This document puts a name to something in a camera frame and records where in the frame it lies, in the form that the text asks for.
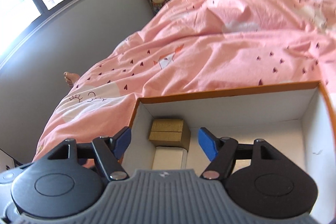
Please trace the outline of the orange cardboard box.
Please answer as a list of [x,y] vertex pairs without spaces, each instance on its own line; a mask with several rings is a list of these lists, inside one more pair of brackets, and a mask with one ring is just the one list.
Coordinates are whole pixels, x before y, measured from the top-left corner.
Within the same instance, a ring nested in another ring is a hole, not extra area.
[[201,127],[240,143],[264,139],[313,177],[335,172],[334,113],[318,82],[141,98],[132,114],[131,144],[122,161],[128,173],[152,167],[155,147],[149,131],[157,118],[187,123],[191,139],[186,166],[197,174],[209,164],[198,144]]

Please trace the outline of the pink patterned duvet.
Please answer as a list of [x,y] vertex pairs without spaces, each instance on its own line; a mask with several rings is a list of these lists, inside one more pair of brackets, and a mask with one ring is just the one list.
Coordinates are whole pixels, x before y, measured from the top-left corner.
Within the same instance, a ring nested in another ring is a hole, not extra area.
[[335,94],[335,0],[171,0],[82,75],[35,160],[128,125],[138,98],[306,81]]

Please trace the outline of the white glasses case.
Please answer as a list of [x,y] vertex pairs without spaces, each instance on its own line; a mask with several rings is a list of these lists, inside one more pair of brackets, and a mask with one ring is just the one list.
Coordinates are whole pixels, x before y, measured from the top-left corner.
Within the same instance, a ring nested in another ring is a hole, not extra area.
[[185,169],[187,150],[181,147],[156,147],[152,170]]

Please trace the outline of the gold small box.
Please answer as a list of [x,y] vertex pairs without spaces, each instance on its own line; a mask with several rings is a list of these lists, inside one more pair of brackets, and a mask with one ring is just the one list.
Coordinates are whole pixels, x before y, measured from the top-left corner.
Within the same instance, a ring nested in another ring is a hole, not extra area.
[[183,119],[155,119],[149,141],[156,147],[179,147],[189,150],[191,131]]

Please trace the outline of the person bare foot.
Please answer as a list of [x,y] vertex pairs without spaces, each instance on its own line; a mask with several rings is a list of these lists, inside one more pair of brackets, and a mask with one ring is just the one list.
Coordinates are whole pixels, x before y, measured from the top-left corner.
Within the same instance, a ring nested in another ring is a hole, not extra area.
[[80,78],[80,76],[76,73],[64,72],[63,75],[65,82],[70,88],[73,88],[74,84],[76,84]]

